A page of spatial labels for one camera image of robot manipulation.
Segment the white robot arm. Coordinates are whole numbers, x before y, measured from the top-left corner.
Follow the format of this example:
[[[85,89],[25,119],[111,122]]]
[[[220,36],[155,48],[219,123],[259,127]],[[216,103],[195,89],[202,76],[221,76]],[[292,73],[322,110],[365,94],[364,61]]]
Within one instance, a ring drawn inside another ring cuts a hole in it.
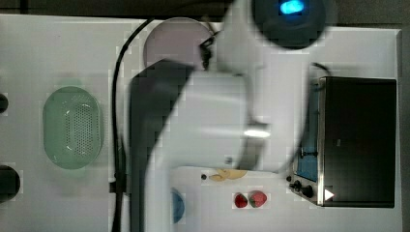
[[[162,59],[132,79],[131,232],[173,232],[176,168],[277,172],[290,161],[333,9],[332,0],[233,0],[207,70]]]

